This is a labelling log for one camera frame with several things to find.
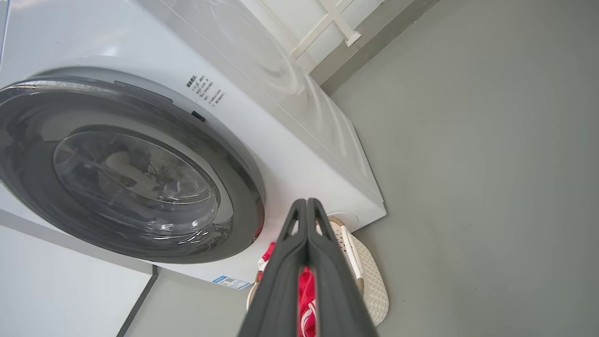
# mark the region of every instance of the laundry basket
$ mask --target laundry basket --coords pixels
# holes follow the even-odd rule
[[[329,222],[335,232],[339,247],[343,251],[343,255],[356,278],[356,285],[363,296],[368,313],[374,325],[379,325],[389,311],[389,297],[387,296],[383,279],[380,276],[379,268],[374,262],[374,258],[368,248],[349,233],[343,221],[334,216],[329,216]],[[260,270],[264,270],[264,267],[265,264],[262,263],[259,268]],[[250,293],[247,295],[247,309],[249,309],[258,285],[259,279],[256,277],[256,283],[254,283],[250,289]]]

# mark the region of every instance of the gray floor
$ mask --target gray floor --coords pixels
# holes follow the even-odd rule
[[[442,0],[333,96],[388,216],[380,336],[599,335],[592,0]],[[235,336],[246,291],[165,272],[129,336]]]

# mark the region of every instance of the white washing machine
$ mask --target white washing machine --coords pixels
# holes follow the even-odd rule
[[[294,200],[386,213],[351,121],[238,0],[11,0],[0,86],[0,207],[105,249],[241,288]]]

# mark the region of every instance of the washing machine door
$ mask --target washing machine door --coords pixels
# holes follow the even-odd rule
[[[112,83],[37,78],[0,91],[0,179],[28,208],[96,246],[163,263],[247,248],[261,179],[206,123]]]

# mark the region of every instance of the blue and white sticker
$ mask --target blue and white sticker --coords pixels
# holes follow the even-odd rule
[[[249,282],[240,281],[238,279],[234,279],[234,278],[230,278],[230,277],[226,277],[226,276],[221,276],[221,277],[215,279],[214,281],[212,281],[212,283],[224,285],[225,287],[229,287],[229,288],[233,288],[233,289],[243,289],[243,288],[247,287],[248,285],[250,285]]]

